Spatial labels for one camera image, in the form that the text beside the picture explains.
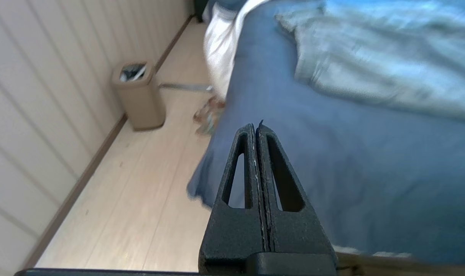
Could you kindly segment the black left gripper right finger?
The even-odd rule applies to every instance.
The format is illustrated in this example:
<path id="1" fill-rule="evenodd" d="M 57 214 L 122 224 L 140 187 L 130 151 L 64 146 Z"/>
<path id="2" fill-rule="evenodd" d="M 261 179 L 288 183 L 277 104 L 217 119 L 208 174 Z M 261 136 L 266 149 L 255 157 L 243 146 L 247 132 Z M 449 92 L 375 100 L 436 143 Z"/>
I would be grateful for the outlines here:
<path id="1" fill-rule="evenodd" d="M 266 249 L 259 276 L 336 276 L 338 259 L 276 133 L 256 130 Z"/>

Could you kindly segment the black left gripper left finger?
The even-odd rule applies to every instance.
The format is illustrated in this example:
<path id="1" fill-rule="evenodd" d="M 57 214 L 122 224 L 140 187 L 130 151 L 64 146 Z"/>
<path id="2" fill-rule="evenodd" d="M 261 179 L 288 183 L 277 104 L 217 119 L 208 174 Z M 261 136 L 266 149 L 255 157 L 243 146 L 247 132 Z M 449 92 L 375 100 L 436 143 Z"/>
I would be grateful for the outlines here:
<path id="1" fill-rule="evenodd" d="M 245 207 L 229 205 L 239 156 L 243 155 Z M 199 250 L 199 273 L 247 275 L 251 255 L 265 252 L 264 215 L 259 192 L 256 138 L 253 124 L 239 128 L 231 145 L 225 170 Z"/>

